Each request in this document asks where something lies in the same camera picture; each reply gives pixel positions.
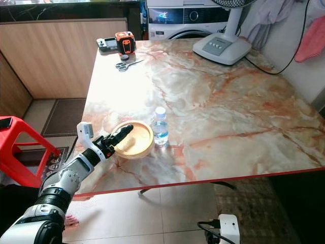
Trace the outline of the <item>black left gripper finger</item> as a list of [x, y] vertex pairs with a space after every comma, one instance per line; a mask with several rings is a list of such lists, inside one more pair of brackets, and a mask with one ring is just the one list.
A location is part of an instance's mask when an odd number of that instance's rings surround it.
[[116, 133], [112, 133], [108, 137], [108, 144], [109, 145], [117, 145], [128, 136], [128, 134], [133, 130], [133, 124], [127, 124], [120, 128]]
[[130, 137], [130, 133], [128, 134], [127, 137], [125, 137], [125, 139], [123, 139], [122, 142], [120, 142], [117, 145], [114, 145], [114, 148], [116, 148], [116, 149], [129, 149], [130, 147], [132, 147], [133, 146], [133, 138]]

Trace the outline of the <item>tan round bowl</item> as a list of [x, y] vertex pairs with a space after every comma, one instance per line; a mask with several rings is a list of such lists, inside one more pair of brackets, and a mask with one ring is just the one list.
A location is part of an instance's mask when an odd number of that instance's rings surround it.
[[133, 146], [129, 149], [115, 149], [117, 156], [129, 160], [136, 160], [147, 156], [153, 147], [153, 130], [152, 128], [140, 120], [128, 120], [118, 124], [112, 133], [116, 133], [120, 128], [127, 124], [133, 124], [133, 130], [130, 137], [133, 138]]

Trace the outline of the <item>clear plastic water bottle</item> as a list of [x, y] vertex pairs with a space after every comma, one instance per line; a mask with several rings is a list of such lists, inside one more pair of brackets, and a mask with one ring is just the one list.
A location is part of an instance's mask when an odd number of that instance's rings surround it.
[[167, 110], [164, 107], [156, 107], [154, 116], [151, 119], [153, 130], [153, 142], [156, 145], [164, 146], [169, 141], [169, 122], [167, 119]]

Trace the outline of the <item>grey power strip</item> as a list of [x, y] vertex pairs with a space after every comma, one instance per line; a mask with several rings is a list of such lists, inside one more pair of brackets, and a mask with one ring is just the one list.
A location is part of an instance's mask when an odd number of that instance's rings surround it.
[[47, 163], [44, 174], [49, 176], [53, 174], [61, 165], [63, 165], [70, 155], [70, 147], [60, 147], [58, 149], [58, 156], [51, 155], [49, 162]]

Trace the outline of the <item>white black handheld controller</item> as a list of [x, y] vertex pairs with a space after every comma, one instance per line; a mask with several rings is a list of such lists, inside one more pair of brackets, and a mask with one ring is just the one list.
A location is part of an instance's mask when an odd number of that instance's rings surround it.
[[108, 39], [97, 39], [96, 44], [100, 52], [110, 52], [118, 49], [115, 37]]

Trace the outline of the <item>wooden kitchen cabinet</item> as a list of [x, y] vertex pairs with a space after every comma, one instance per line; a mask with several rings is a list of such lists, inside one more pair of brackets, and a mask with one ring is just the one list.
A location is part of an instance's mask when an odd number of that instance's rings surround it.
[[0, 46], [32, 98], [85, 98], [99, 49], [96, 40], [125, 30], [125, 18], [8, 23], [0, 25]]

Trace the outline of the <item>black phone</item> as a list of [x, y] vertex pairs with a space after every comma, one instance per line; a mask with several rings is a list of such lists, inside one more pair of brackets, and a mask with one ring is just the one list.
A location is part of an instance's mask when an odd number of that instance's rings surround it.
[[12, 116], [5, 116], [0, 118], [0, 130], [6, 130], [11, 128], [13, 121]]

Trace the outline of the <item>white washing machine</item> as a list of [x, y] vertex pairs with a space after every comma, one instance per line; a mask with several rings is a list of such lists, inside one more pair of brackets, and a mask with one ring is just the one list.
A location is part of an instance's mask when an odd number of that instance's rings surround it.
[[229, 11], [211, 0], [147, 0], [150, 40], [195, 39], [223, 32]]

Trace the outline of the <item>black marble countertop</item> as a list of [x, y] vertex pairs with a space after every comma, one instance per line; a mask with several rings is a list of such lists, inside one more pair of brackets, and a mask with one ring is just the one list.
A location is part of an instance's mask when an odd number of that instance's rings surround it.
[[139, 18], [140, 0], [2, 0], [0, 22]]

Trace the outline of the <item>brown patterned rug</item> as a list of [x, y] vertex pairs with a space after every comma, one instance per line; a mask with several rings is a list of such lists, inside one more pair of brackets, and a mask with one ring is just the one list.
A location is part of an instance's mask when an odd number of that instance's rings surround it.
[[219, 214], [238, 218], [241, 244], [301, 244], [267, 177], [214, 185]]

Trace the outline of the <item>grey hanging cloth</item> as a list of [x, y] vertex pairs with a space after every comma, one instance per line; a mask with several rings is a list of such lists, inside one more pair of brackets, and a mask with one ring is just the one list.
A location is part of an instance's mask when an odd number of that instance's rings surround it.
[[266, 44], [271, 25], [287, 18], [294, 7], [304, 0], [256, 0], [241, 24], [239, 36], [256, 50]]

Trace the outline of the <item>pink cloth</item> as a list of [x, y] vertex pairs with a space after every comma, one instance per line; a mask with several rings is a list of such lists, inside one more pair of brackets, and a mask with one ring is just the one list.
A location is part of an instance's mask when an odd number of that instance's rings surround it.
[[297, 63], [318, 56], [325, 49], [325, 29], [311, 29], [306, 32], [295, 56]]

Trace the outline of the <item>grey handled scissors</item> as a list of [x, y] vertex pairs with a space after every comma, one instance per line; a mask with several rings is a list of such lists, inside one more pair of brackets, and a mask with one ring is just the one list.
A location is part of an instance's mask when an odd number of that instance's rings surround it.
[[134, 65], [137, 63], [142, 62], [144, 59], [139, 59], [136, 61], [132, 61], [132, 62], [120, 62], [120, 63], [116, 63], [115, 68], [119, 71], [119, 72], [125, 72], [128, 67], [130, 67], [130, 65]]

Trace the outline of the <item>white pedestal fan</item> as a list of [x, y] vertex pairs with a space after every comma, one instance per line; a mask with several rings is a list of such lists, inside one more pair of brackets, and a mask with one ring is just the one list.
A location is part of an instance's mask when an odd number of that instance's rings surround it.
[[256, 0], [211, 0], [224, 9], [229, 9], [229, 18], [224, 33], [213, 33], [195, 42], [193, 51], [206, 59], [222, 65], [233, 65], [250, 50], [251, 44], [236, 35], [242, 9]]

